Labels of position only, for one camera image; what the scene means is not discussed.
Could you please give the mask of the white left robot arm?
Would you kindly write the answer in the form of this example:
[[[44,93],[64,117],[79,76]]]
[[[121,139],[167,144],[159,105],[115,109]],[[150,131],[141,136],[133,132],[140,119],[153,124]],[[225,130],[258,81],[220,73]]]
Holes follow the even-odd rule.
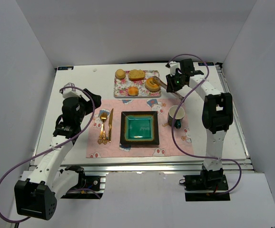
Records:
[[[62,114],[57,118],[49,153],[44,154],[26,180],[17,181],[14,187],[16,209],[19,215],[43,220],[52,218],[57,201],[76,187],[81,188],[84,169],[68,166],[58,177],[57,172],[81,134],[84,117],[101,106],[101,96],[87,89],[82,91],[89,100],[79,95],[75,88],[67,86],[61,91],[64,98]]]

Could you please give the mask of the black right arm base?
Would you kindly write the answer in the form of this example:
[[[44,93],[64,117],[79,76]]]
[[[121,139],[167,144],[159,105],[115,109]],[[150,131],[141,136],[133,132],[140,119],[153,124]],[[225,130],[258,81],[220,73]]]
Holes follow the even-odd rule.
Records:
[[[230,201],[226,176],[206,187],[200,175],[186,175],[179,180],[179,185],[184,187],[186,202]]]

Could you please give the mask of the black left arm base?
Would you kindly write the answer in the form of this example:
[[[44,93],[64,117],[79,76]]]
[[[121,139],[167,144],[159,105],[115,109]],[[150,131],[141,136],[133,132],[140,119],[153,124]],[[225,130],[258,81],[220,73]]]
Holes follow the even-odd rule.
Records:
[[[61,199],[96,199],[103,196],[101,176],[86,174],[83,167],[70,165],[59,170],[54,180],[54,192]]]

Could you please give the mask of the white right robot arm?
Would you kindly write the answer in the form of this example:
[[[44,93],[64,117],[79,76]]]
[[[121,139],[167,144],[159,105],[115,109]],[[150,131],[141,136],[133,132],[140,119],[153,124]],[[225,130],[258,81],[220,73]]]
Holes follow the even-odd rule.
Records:
[[[166,65],[170,73],[166,76],[168,93],[175,93],[189,86],[204,101],[202,123],[206,128],[206,155],[203,174],[223,174],[222,152],[226,132],[233,123],[233,99],[230,93],[216,89],[200,70],[196,71],[192,59],[179,63],[170,61]]]

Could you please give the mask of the orange ring doughnut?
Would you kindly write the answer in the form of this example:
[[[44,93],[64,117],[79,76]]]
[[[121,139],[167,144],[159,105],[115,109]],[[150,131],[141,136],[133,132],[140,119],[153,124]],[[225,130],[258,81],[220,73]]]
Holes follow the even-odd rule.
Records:
[[[155,83],[155,81],[154,81],[154,79],[152,77],[148,78],[145,81],[145,87],[150,92],[157,92],[157,91],[160,90],[160,86]]]

